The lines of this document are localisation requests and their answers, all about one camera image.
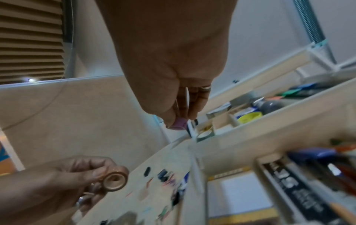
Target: brown tape roll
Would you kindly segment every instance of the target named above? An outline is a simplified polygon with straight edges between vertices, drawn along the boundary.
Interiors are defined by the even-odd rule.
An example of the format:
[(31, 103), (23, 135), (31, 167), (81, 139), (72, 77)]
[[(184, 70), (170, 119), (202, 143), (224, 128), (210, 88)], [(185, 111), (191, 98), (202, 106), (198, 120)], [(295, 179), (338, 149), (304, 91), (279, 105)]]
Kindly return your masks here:
[(108, 172), (101, 181), (101, 184), (107, 191), (118, 191), (125, 187), (128, 178), (129, 170), (126, 167), (113, 166), (108, 169)]

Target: thin wire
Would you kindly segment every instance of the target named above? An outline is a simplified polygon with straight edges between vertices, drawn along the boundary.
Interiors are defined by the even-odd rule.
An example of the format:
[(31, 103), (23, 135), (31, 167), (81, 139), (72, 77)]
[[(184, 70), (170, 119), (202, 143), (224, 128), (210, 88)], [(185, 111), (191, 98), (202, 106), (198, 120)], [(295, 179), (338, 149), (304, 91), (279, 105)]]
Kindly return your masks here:
[[(71, 47), (71, 49), (70, 49), (70, 52), (71, 52), (71, 55), (72, 55), (73, 45), (74, 45), (74, 12), (73, 12), (74, 10), (73, 10), (73, 2), (72, 2), (72, 0), (70, 1), (70, 4), (71, 4), (71, 10), (72, 10), (72, 29), (73, 29), (73, 32), (72, 32), (72, 47)], [(70, 58), (68, 59), (68, 65), (69, 65), (69, 63), (70, 63), (71, 60), (72, 60), (72, 58), (70, 57)], [(60, 78), (60, 80), (59, 80), (59, 83), (61, 83), (62, 80), (64, 80), (64, 78), (65, 78), (65, 75), (63, 74), (63, 76), (62, 76), (62, 77)], [(29, 119), (31, 119), (31, 118), (37, 116), (38, 114), (40, 114), (41, 112), (43, 112), (44, 110), (46, 110), (46, 109), (58, 98), (58, 96), (62, 93), (62, 91), (63, 91), (63, 89), (64, 89), (64, 87), (66, 86), (67, 83), (68, 83), (68, 80), (65, 80), (65, 83), (62, 85), (62, 87), (60, 88), (60, 90), (58, 91), (58, 93), (53, 97), (53, 99), (52, 99), (50, 102), (48, 102), (46, 105), (44, 105), (40, 110), (38, 110), (38, 111), (35, 112), (34, 114), (32, 114), (32, 115), (30, 115), (30, 116), (28, 116), (28, 117), (26, 117), (26, 118), (24, 118), (24, 119), (22, 119), (22, 120), (16, 122), (16, 123), (10, 124), (10, 125), (8, 125), (8, 126), (2, 128), (2, 129), (0, 128), (0, 130), (6, 131), (6, 130), (8, 130), (8, 129), (11, 129), (11, 128), (13, 128), (13, 127), (15, 127), (15, 126), (17, 126), (17, 125), (19, 125), (19, 124), (25, 122), (25, 121), (27, 121), (27, 120), (29, 120)]]

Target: purple tape roll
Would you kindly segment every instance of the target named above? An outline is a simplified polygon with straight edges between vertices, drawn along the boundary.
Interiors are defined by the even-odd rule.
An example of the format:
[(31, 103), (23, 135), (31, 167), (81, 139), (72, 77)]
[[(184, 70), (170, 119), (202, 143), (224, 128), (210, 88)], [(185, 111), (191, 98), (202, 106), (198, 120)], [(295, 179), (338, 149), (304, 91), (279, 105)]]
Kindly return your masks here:
[(188, 119), (177, 117), (177, 118), (175, 118), (174, 124), (167, 128), (171, 129), (171, 130), (186, 130), (187, 122), (188, 122)]

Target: slatted panel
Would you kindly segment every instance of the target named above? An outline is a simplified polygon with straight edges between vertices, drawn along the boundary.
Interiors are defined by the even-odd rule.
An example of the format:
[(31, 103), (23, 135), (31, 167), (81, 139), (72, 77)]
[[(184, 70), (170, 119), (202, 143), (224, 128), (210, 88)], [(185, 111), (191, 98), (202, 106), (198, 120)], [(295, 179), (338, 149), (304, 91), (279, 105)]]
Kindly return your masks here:
[(0, 84), (61, 79), (61, 0), (0, 0)]

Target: desk surface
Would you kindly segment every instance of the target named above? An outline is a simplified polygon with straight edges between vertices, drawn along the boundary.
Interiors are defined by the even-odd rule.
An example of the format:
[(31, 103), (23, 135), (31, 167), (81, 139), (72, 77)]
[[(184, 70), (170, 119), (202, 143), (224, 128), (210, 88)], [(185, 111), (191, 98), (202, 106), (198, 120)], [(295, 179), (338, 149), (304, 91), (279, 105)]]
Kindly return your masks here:
[[(174, 143), (161, 149), (129, 175), (127, 185), (117, 192), (110, 192), (95, 205), (78, 225), (99, 225), (103, 220), (112, 220), (112, 225), (155, 225), (156, 217), (168, 205), (171, 209), (171, 185), (162, 186), (157, 174), (163, 169), (172, 171), (179, 182), (190, 170), (188, 144), (185, 140), (180, 144)], [(147, 167), (151, 172), (144, 177)], [(148, 191), (148, 196), (142, 200), (142, 194)], [(174, 209), (163, 220), (162, 224), (176, 224), (178, 208)]]

